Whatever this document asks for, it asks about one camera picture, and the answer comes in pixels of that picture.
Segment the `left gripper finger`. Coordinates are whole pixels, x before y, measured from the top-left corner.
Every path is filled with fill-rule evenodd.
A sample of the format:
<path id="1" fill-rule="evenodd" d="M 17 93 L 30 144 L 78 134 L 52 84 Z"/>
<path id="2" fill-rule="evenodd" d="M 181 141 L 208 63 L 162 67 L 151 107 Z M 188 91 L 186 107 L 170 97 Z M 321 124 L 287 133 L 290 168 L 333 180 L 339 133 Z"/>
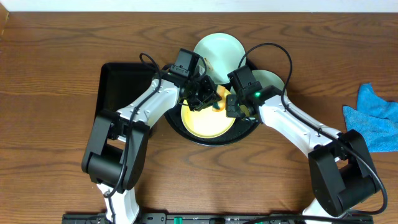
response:
<path id="1" fill-rule="evenodd" d="M 202 101 L 201 101 L 202 102 L 202 106 L 204 108 L 211 107 L 215 103 L 219 102 L 221 99 L 222 99 L 222 97 L 219 94 L 217 94 L 217 92 L 205 94 L 203 96 Z"/>
<path id="2" fill-rule="evenodd" d="M 194 98 L 191 100 L 192 111 L 201 111 L 209 106 L 211 106 L 211 99 L 200 100 L 198 98 Z"/>

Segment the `green yellow sponge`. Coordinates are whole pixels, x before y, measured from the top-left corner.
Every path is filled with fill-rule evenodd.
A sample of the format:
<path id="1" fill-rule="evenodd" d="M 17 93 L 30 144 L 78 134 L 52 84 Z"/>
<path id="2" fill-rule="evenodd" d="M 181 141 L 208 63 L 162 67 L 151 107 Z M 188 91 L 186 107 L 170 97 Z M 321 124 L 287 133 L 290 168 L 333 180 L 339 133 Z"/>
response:
<path id="1" fill-rule="evenodd" d="M 218 85 L 216 93 L 221 98 L 217 102 L 213 103 L 212 110 L 215 112 L 220 112 L 226 107 L 226 88 L 222 85 Z"/>

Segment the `yellow plate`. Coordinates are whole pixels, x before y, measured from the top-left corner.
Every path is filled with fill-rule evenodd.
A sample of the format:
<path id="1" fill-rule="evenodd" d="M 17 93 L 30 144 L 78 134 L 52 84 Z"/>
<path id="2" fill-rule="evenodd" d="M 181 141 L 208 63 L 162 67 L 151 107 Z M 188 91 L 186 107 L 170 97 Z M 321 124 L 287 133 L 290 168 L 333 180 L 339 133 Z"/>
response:
<path id="1" fill-rule="evenodd" d="M 236 118 L 226 116 L 226 97 L 231 94 L 224 86 L 217 86 L 217 93 L 222 97 L 216 107 L 210 106 L 200 111 L 191 111 L 183 105 L 181 119 L 189 133 L 199 138 L 215 138 L 227 132 Z"/>

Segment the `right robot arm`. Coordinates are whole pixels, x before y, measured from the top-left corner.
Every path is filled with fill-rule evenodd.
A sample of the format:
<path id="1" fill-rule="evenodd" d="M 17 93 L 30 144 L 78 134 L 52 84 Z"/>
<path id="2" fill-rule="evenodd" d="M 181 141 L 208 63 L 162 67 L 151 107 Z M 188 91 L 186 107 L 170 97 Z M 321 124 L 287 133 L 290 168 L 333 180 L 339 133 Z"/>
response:
<path id="1" fill-rule="evenodd" d="M 227 97 L 228 114 L 256 115 L 307 156 L 315 199 L 303 215 L 327 221 L 348 213 L 377 215 L 386 209 L 386 188 L 361 134 L 325 126 L 273 85 L 232 89 Z"/>

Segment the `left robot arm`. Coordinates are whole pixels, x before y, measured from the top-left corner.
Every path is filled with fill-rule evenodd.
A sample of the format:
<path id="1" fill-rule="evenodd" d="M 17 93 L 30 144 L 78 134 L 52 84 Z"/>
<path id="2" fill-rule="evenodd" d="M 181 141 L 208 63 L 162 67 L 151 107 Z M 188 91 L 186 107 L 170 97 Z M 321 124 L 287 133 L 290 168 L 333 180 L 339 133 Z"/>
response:
<path id="1" fill-rule="evenodd" d="M 151 81 L 131 104 L 102 110 L 94 120 L 81 163 L 106 202 L 106 223 L 134 223 L 139 214 L 134 187 L 142 174 L 150 129 L 180 101 L 200 111 L 221 101 L 225 88 L 205 75 L 198 81 L 167 74 Z"/>

